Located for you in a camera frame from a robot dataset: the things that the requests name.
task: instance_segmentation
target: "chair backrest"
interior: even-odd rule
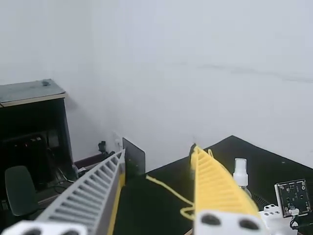
[[[38,210],[34,183],[25,166],[14,166],[5,171],[5,189],[14,216],[24,216]]]

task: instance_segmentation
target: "black panel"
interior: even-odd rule
[[[284,218],[291,217],[289,210],[299,209],[299,214],[311,211],[306,180],[294,180],[277,184]]]

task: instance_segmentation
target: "wall socket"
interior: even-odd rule
[[[117,152],[123,150],[123,139],[116,131],[113,132],[113,142]]]

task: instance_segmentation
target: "desk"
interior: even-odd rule
[[[274,184],[288,180],[306,178],[309,195],[313,196],[313,169],[309,167],[260,149],[235,136],[209,148],[231,173],[235,158],[246,158],[249,190],[269,203],[277,204]],[[186,157],[148,174],[193,201],[194,184],[189,169],[189,158]],[[187,206],[161,186],[145,180],[145,176],[139,176],[127,182],[122,189],[114,235],[183,235],[192,228],[192,222],[179,213],[181,208]]]

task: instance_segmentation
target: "white cable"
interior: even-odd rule
[[[66,181],[68,181],[68,182],[70,182],[70,183],[75,183],[75,181],[69,180],[69,179],[65,176],[65,174],[61,171],[61,169],[58,168],[58,170],[59,170],[59,172],[62,174],[63,178],[64,178]]]

